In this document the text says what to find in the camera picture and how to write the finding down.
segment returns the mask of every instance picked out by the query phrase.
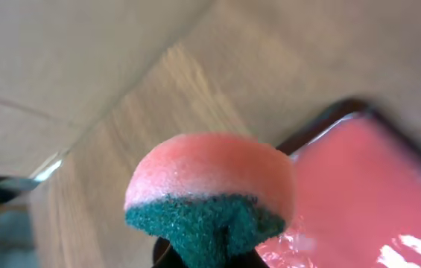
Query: green sponge base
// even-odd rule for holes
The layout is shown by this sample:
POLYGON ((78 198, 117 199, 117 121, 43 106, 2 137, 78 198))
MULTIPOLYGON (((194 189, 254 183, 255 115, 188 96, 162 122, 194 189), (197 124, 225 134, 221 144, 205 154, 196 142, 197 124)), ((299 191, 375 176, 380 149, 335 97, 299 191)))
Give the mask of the green sponge base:
POLYGON ((136 205, 126 223, 171 241, 189 268, 220 268, 284 231, 285 221, 255 197, 171 197, 136 205))

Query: sponge brush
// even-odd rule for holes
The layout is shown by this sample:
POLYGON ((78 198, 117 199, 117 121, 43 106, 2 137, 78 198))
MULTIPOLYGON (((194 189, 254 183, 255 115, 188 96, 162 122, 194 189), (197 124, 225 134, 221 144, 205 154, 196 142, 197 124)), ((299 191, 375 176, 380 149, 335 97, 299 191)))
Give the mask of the sponge brush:
POLYGON ((179 135, 139 163, 126 221, 170 240, 189 268, 224 267, 290 223, 291 172, 286 155, 250 138, 179 135))

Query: wooden surface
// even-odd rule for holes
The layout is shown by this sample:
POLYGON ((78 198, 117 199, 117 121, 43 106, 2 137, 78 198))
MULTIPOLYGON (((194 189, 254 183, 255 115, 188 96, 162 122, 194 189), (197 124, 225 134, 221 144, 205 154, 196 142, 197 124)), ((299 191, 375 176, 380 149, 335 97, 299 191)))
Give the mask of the wooden surface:
POLYGON ((354 94, 421 137, 421 0, 216 1, 33 192, 42 267, 151 265, 153 238, 122 207, 161 141, 212 130, 278 144, 354 94))

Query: teal sponge layer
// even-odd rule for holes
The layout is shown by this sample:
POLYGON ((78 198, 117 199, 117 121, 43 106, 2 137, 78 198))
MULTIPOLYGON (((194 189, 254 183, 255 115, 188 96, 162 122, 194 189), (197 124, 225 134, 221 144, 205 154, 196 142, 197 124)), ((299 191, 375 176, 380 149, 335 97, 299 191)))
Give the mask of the teal sponge layer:
POLYGON ((220 268, 283 232, 285 221, 255 197, 171 197, 136 205, 126 223, 171 241, 189 268, 220 268))

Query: wooden floor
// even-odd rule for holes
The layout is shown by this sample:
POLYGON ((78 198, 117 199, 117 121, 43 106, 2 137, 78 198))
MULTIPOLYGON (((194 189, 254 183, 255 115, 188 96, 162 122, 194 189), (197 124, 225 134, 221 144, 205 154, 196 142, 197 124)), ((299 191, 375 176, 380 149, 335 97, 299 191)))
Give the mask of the wooden floor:
POLYGON ((198 131, 278 144, 348 95, 421 138, 421 0, 215 1, 33 193, 42 267, 149 267, 154 238, 122 207, 153 146, 198 131))

